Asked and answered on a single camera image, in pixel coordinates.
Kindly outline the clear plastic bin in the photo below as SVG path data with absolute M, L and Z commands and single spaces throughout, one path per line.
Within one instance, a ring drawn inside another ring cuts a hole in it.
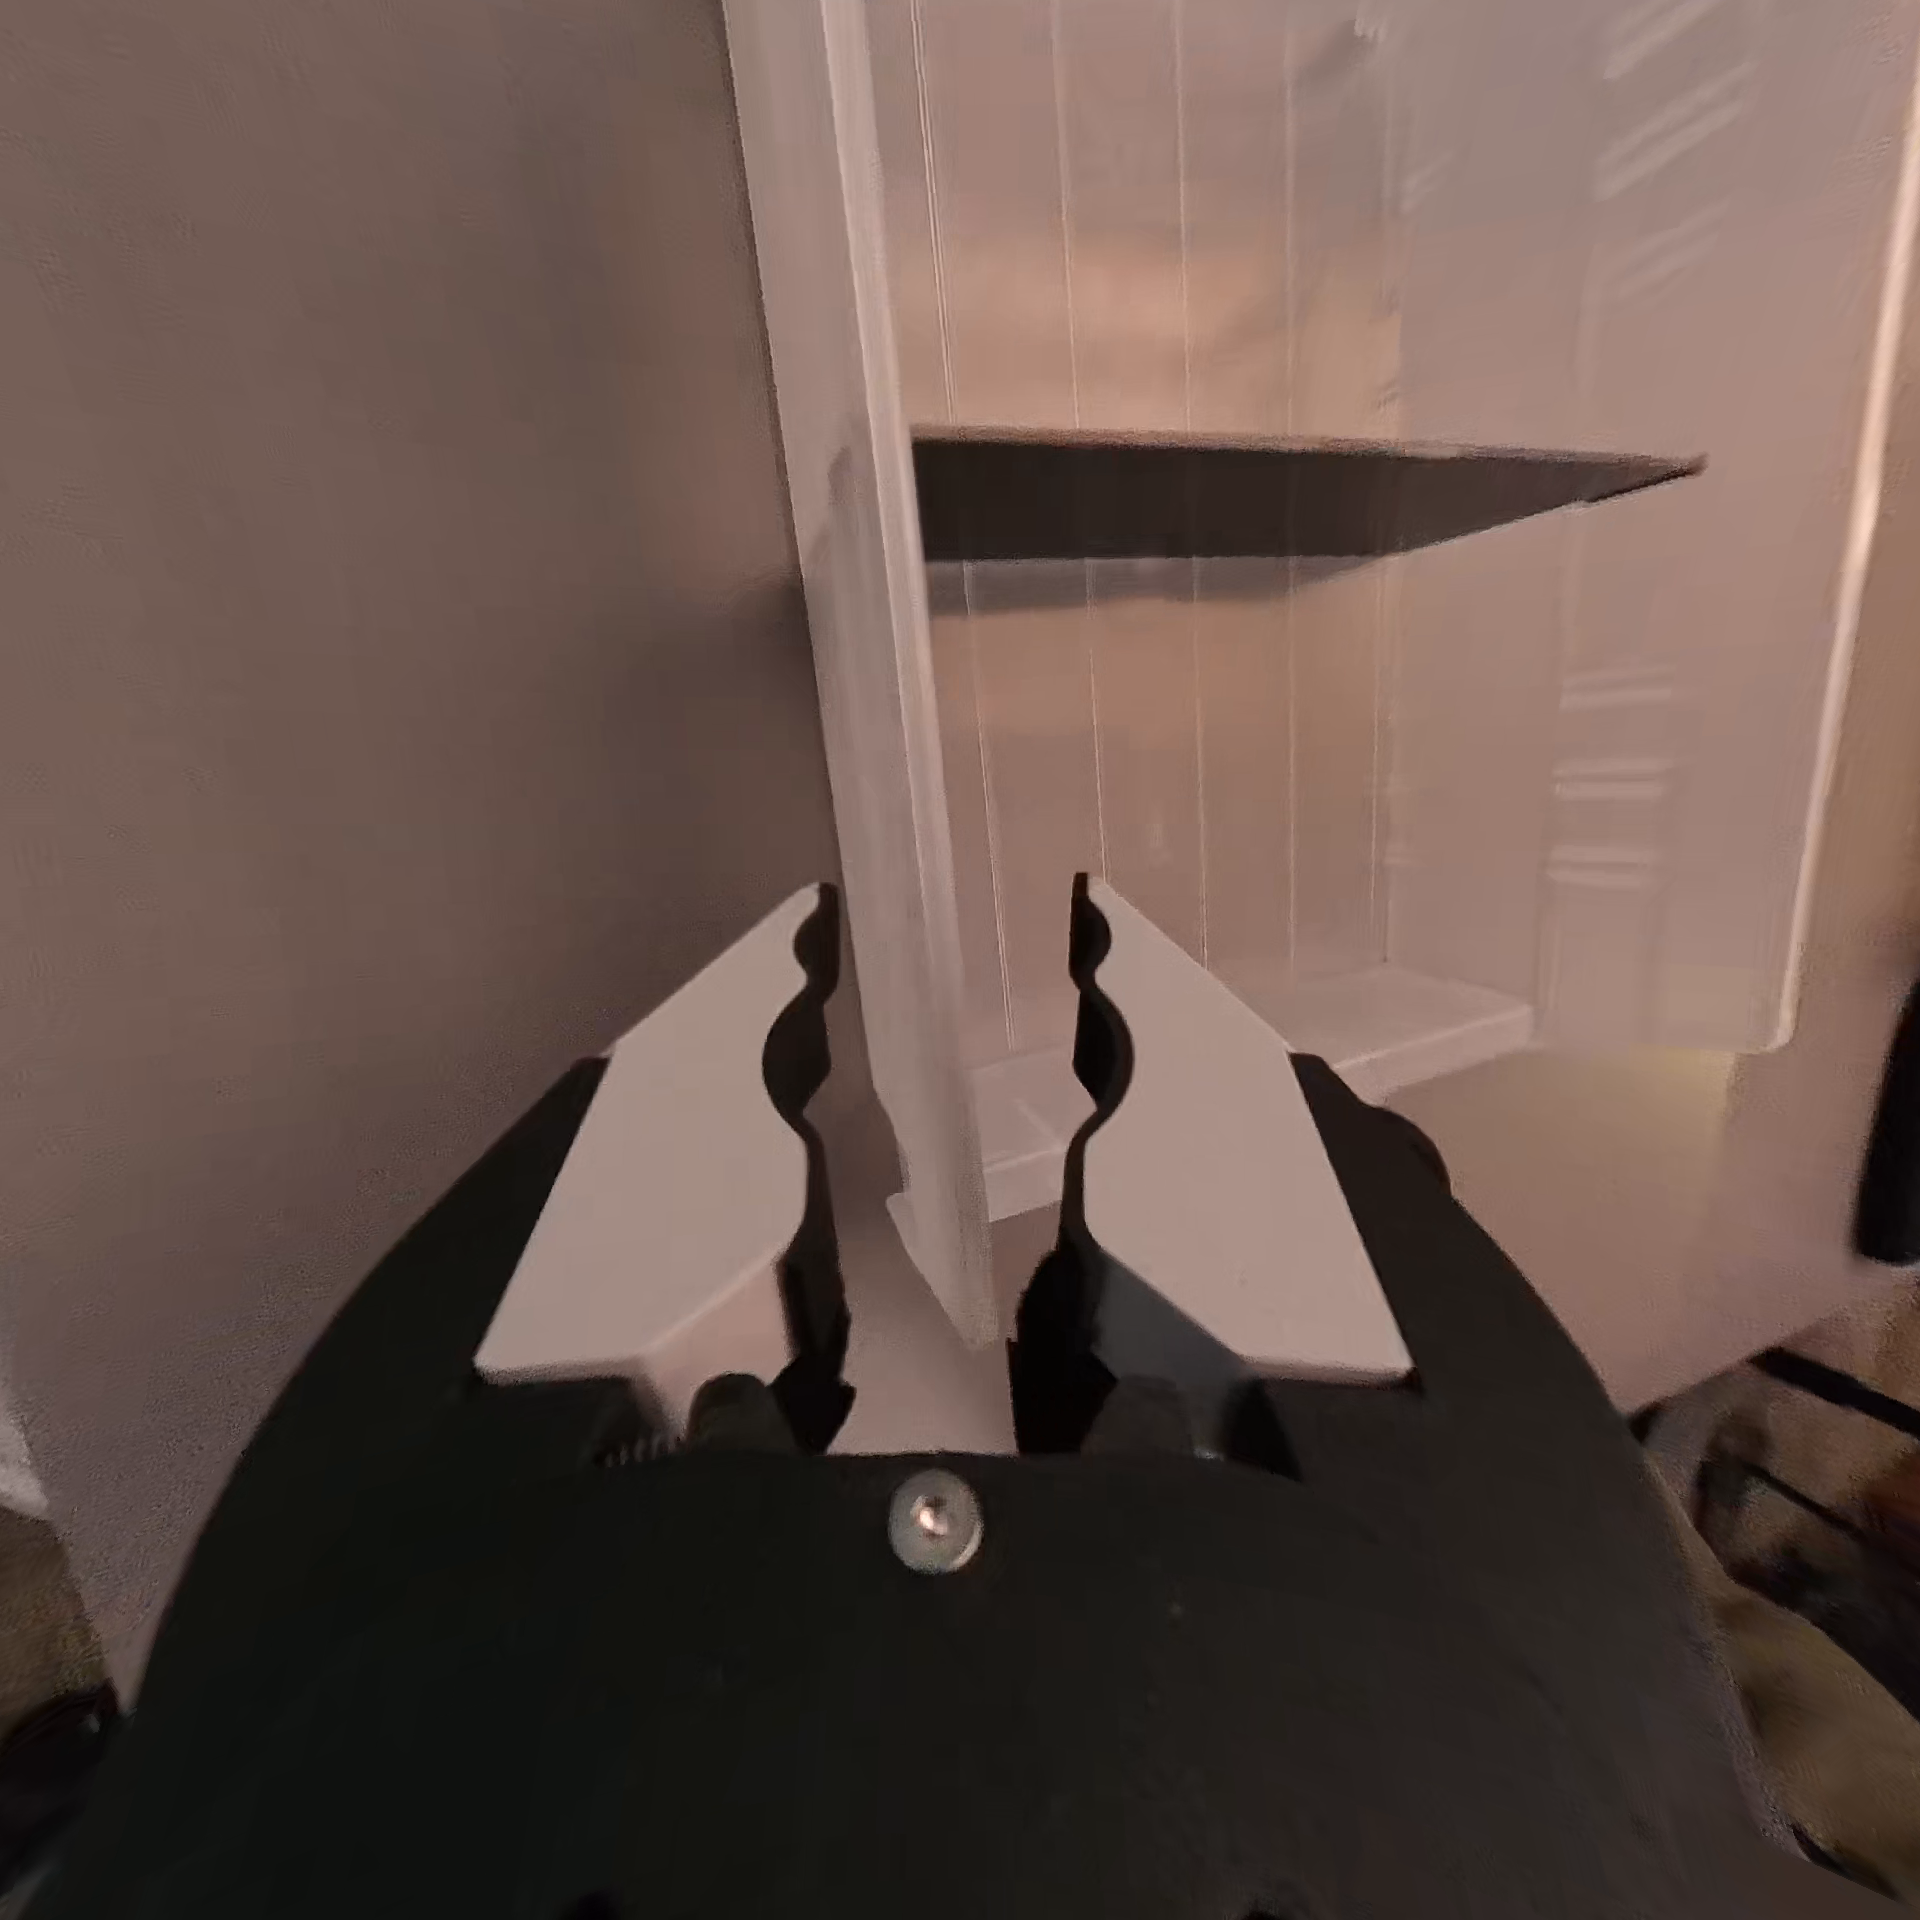
M 1792 1033 L 1916 5 L 723 5 L 890 1208 L 972 1346 L 1073 874 L 1368 1094 Z

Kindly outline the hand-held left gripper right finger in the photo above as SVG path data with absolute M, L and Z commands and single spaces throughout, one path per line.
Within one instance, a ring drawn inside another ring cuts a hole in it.
M 1275 1383 L 1396 1388 L 1402 1326 L 1284 1037 L 1090 872 L 1069 896 L 1058 1228 L 1011 1334 L 1021 1455 L 1097 1431 L 1297 1457 Z

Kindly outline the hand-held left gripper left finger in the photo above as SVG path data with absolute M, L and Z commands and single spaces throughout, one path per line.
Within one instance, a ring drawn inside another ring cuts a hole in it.
M 800 886 L 602 1061 L 473 1367 L 620 1380 L 681 1439 L 703 1389 L 761 1380 L 800 1452 L 843 1431 L 850 1308 L 826 1144 L 842 897 Z

